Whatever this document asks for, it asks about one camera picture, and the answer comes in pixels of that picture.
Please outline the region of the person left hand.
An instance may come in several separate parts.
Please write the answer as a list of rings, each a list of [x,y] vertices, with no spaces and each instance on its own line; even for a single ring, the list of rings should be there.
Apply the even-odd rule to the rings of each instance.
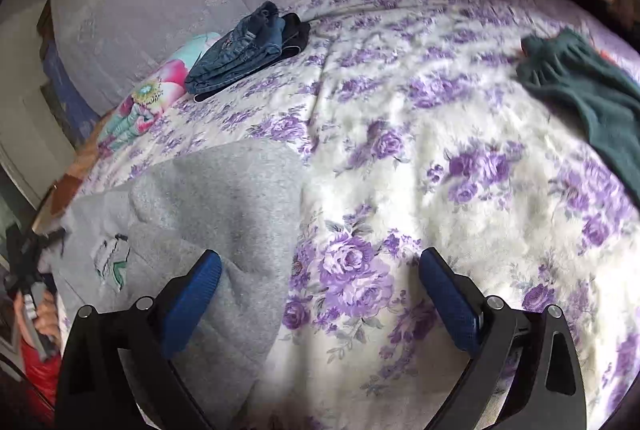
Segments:
[[[20,292],[14,299],[15,321],[20,330],[24,343],[32,348],[35,346],[32,337],[29,335],[26,326],[25,317],[23,315],[24,300]],[[61,345],[61,331],[58,324],[58,308],[55,305],[55,296],[47,289],[43,293],[43,299],[37,309],[37,317],[34,320],[34,327],[40,335],[47,337],[58,349]]]

